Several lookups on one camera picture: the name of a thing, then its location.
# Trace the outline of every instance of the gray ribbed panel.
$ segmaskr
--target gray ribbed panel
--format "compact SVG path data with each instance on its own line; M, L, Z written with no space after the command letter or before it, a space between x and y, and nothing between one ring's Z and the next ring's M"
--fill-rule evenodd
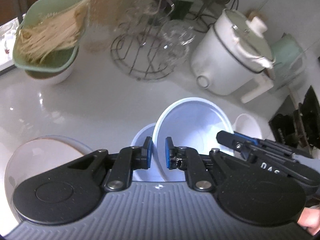
M21 223L7 240L304 240L311 236L292 223L258 228L223 212L209 193L186 182L133 182L128 190L108 193L90 215L68 225Z

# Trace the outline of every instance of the human hand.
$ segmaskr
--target human hand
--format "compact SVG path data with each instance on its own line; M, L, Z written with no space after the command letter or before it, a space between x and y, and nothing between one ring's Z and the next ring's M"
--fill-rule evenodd
M298 225L307 227L307 231L314 236L320 231L320 209L304 208Z

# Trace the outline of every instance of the green plastic basket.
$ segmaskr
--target green plastic basket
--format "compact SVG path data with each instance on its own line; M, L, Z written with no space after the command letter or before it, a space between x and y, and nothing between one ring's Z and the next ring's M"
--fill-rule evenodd
M37 25L42 17L51 13L61 12L80 1L81 0L38 0L27 11L17 30L17 35L19 34L19 30L23 29L23 26ZM37 65L26 61L19 53L19 50L16 49L15 44L12 52L12 59L18 68L24 70L55 73L60 72L71 65L75 60L78 48L79 41L78 44L71 49L51 52L41 65Z

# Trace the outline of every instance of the silver screw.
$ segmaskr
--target silver screw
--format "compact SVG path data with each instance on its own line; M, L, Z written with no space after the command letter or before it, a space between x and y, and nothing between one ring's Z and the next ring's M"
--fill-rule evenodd
M111 189L120 189L123 186L123 182L119 180L113 180L113 181L110 181L107 184L107 186L108 188L111 188Z
M210 182L208 182L207 180L201 180L201 181L198 181L196 183L196 187L198 189L208 189L212 186L212 184Z

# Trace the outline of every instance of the lid knob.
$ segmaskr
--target lid knob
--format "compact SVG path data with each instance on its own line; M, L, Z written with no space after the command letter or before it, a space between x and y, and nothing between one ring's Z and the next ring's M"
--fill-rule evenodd
M247 26L260 38L263 38L263 33L268 30L268 27L265 25L265 23L259 18L254 17L252 21L245 21Z

